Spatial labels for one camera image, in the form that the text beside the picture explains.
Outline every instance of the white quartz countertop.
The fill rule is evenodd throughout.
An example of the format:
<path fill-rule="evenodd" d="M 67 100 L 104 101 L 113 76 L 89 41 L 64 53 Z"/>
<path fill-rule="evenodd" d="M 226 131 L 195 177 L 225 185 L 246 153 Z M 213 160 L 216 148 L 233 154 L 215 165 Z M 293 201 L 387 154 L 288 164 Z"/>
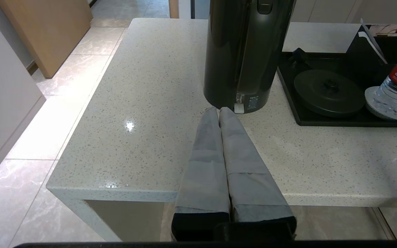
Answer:
<path fill-rule="evenodd" d="M 345 52 L 356 24 L 291 23 L 284 51 Z M 61 199 L 173 202 L 203 96 L 207 20 L 134 19 L 47 188 Z M 239 115 L 291 205 L 397 206 L 397 128 L 301 127 L 276 75 Z"/>

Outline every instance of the white wall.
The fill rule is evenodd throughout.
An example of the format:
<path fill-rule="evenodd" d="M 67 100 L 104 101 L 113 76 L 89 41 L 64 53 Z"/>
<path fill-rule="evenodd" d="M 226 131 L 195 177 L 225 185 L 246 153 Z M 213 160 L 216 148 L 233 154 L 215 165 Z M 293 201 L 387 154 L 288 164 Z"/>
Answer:
<path fill-rule="evenodd" d="M 179 0 L 179 18 L 191 19 L 191 0 Z"/>
<path fill-rule="evenodd" d="M 16 30 L 14 30 L 10 21 L 7 19 L 6 15 L 0 8 L 0 31 L 4 35 L 10 47 L 18 56 L 19 60 L 22 62 L 24 67 L 29 66 L 33 62 L 33 58 L 27 47 L 22 42 Z"/>

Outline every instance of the wooden door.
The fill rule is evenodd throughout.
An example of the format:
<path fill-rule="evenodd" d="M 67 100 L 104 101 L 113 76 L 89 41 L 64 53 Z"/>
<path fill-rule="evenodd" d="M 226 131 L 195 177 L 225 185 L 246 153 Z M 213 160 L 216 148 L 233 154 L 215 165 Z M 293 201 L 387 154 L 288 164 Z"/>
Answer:
<path fill-rule="evenodd" d="M 0 0 L 46 78 L 51 78 L 90 28 L 86 0 Z"/>
<path fill-rule="evenodd" d="M 170 18 L 179 17 L 179 0 L 169 0 L 170 5 Z"/>

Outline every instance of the kettle handle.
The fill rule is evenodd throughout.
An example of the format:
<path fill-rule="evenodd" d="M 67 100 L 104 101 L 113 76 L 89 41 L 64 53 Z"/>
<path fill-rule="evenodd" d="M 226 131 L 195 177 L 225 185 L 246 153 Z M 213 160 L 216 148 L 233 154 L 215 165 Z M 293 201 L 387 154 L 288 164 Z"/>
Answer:
<path fill-rule="evenodd" d="M 252 0 L 238 93 L 256 94 L 263 78 L 275 74 L 293 6 L 294 0 Z"/>

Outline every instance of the round black lid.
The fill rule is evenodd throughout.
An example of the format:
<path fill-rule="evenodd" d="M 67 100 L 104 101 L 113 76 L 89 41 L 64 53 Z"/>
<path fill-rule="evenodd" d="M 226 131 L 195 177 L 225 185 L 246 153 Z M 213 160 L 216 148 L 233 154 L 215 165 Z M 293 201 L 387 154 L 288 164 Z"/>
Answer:
<path fill-rule="evenodd" d="M 352 116 L 365 104 L 364 93 L 351 80 L 334 72 L 301 72 L 295 77 L 294 87 L 304 106 L 324 116 Z"/>

